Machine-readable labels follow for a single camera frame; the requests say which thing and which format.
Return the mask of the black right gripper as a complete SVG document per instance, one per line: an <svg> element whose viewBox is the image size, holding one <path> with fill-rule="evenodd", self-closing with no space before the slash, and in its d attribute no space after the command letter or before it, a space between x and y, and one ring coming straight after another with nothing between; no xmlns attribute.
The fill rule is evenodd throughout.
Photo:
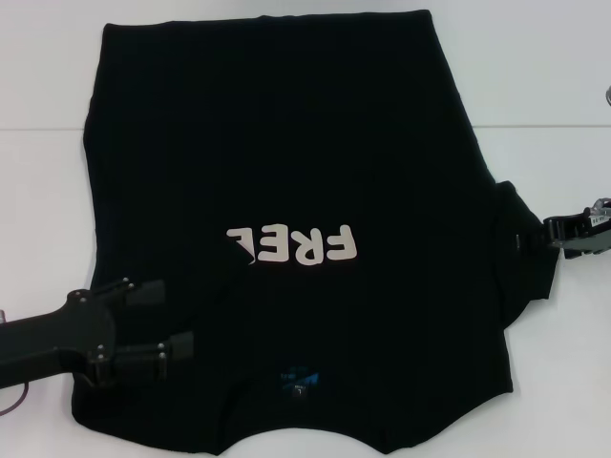
<svg viewBox="0 0 611 458"><path fill-rule="evenodd" d="M551 217L516 235L517 249L558 248L572 260L610 249L610 205L595 204L580 214Z"/></svg>

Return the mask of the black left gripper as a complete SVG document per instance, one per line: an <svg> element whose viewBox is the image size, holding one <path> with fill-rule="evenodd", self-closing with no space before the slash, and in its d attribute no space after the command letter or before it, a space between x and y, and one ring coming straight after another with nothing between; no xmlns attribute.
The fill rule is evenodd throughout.
<svg viewBox="0 0 611 458"><path fill-rule="evenodd" d="M194 357L194 334L116 348L112 307L165 303L164 281L128 278L70 293L52 313L1 325L1 385L14 386L61 373L84 375L93 385L161 382Z"/></svg>

